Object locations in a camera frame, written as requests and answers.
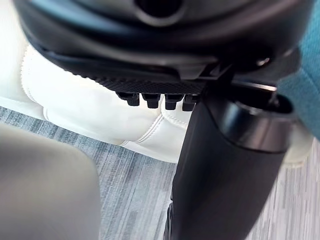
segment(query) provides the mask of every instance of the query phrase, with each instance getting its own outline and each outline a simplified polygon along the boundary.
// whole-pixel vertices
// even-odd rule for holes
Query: black plastic
[[[223,16],[256,0],[172,0],[172,2],[163,0],[138,0],[135,1],[135,4],[133,4],[134,1],[129,0],[74,1],[106,16],[112,16],[113,18],[134,23],[139,23],[140,19],[137,6],[144,10],[146,14],[155,18],[170,17],[181,9],[182,14],[177,24],[187,24],[221,15]]]
[[[159,107],[160,94],[146,94],[143,93],[142,97],[147,101],[148,108],[157,109]]]
[[[127,101],[129,106],[137,107],[140,105],[139,93],[117,92],[118,97]]]
[[[166,94],[165,95],[165,109],[175,110],[177,102],[180,102],[184,98],[183,94]]]
[[[193,111],[199,98],[200,98],[199,95],[190,95],[190,94],[185,95],[183,99],[183,104],[182,104],[182,111],[184,112]]]
[[[205,57],[282,55],[298,45],[314,0],[255,0],[225,17],[167,28],[128,24],[73,0],[14,3],[24,31],[45,49],[70,56],[167,65],[199,64]]]
[[[297,119],[291,103],[276,92],[212,87],[207,109],[220,132],[235,145],[268,153],[285,152]]]
[[[216,103],[203,99],[192,113],[173,180],[166,225],[172,234],[165,240],[244,240],[278,175],[286,150],[270,153],[229,141],[208,109]]]

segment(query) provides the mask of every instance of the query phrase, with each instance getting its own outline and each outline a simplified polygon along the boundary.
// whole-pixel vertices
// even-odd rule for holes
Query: gray carpet
[[[101,240],[161,240],[176,165],[1,108],[0,122],[81,149],[100,176]],[[320,146],[306,165],[282,169],[247,240],[320,239]]]

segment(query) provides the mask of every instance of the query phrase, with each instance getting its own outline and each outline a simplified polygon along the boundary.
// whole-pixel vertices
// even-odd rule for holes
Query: floor
[[[162,240],[176,165],[0,107],[0,122],[84,151],[100,176],[101,240]],[[320,239],[320,145],[299,169],[282,169],[247,240]]]

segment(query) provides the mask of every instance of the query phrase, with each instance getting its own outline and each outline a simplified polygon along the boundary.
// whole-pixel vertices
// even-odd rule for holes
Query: stitching
[[[149,134],[149,132],[152,130],[152,128],[154,128],[155,125],[159,122],[160,118],[161,118],[161,114],[154,120],[154,122],[151,124],[149,129],[140,138],[138,138],[138,140],[135,142],[137,143],[137,142],[143,140]]]
[[[181,124],[183,124],[183,125],[185,125],[185,126],[188,126],[188,124],[187,124],[186,122],[181,121],[180,119],[177,119],[176,117],[172,116],[170,113],[165,112],[165,114],[166,114],[170,119],[175,120],[176,122],[181,123]]]
[[[128,140],[123,141],[123,143],[119,144],[119,146],[124,147],[127,143],[129,143]]]
[[[21,84],[21,87],[22,87],[24,93],[27,95],[27,97],[29,97],[31,101],[37,103],[37,101],[34,99],[34,97],[31,94],[30,88],[28,86],[26,86],[23,82],[23,69],[26,67],[25,66],[25,64],[26,64],[25,58],[27,57],[28,49],[29,48],[27,47],[26,50],[24,51],[24,56],[22,59],[22,63],[20,65],[20,84]]]
[[[314,82],[313,78],[311,77],[311,75],[306,71],[306,69],[304,67],[301,68],[303,73],[306,75],[307,79],[309,80],[309,82],[311,82],[311,84],[314,86],[316,93],[320,95],[320,89],[319,87],[316,85],[316,83]]]
[[[157,128],[160,126],[160,123],[165,119],[162,115],[159,116],[160,118],[158,119],[158,121],[155,121],[152,126],[151,126],[151,131],[150,129],[148,130],[148,132],[138,141],[136,141],[137,144],[140,144],[142,142],[145,142],[146,140],[148,140],[149,138],[152,137],[152,135],[155,133],[155,131],[157,130]]]

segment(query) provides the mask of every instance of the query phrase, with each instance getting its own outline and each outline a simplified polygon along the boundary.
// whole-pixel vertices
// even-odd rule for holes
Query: white leather cushion
[[[0,36],[0,106],[44,119],[42,107],[28,98],[21,85],[27,41],[11,0],[0,0]]]
[[[43,106],[48,121],[107,143],[137,141],[161,113],[149,109],[144,100],[139,107],[129,106],[115,92],[64,71],[31,46],[22,66],[22,84],[27,95]]]

